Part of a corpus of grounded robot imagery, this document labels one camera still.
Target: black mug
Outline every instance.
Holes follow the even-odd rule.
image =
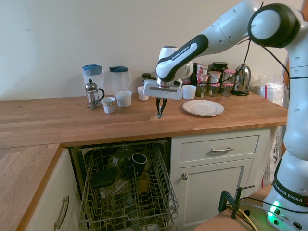
[[[126,166],[126,172],[128,175],[133,176],[134,175],[134,169],[136,173],[136,177],[139,177],[142,175],[144,171],[144,167],[146,165],[147,158],[145,155],[141,153],[134,153],[131,156],[131,161]]]

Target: cream wall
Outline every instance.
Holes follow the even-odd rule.
[[[154,72],[163,46],[182,46],[239,0],[0,0],[0,100],[83,96],[81,67],[99,64],[111,94],[108,67],[129,68],[130,90]],[[268,0],[301,9],[303,0]],[[247,43],[194,62],[225,61],[236,68]],[[284,49],[271,49],[284,63]],[[251,44],[246,64],[282,73]]]

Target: white cup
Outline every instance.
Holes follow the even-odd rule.
[[[194,85],[183,85],[183,98],[186,100],[191,100],[196,94],[197,87]]]
[[[116,94],[116,101],[119,107],[129,107],[131,105],[131,92],[119,91]]]
[[[145,101],[149,99],[149,96],[143,94],[144,86],[138,87],[139,100]]]
[[[105,113],[115,112],[115,102],[116,99],[114,97],[106,97],[102,99],[102,105],[104,106]]]

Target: dishwasher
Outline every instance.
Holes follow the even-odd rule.
[[[134,153],[147,159],[139,176],[127,171]],[[81,194],[83,230],[167,231],[174,226],[178,202],[168,174],[170,139],[81,146],[70,154]],[[111,185],[94,184],[110,177]]]

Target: green light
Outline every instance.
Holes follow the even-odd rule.
[[[273,205],[269,209],[270,212],[268,212],[268,219],[269,219],[270,222],[273,222],[274,219],[275,219],[274,212],[277,209],[276,206],[280,206],[280,202],[279,201],[274,201]]]

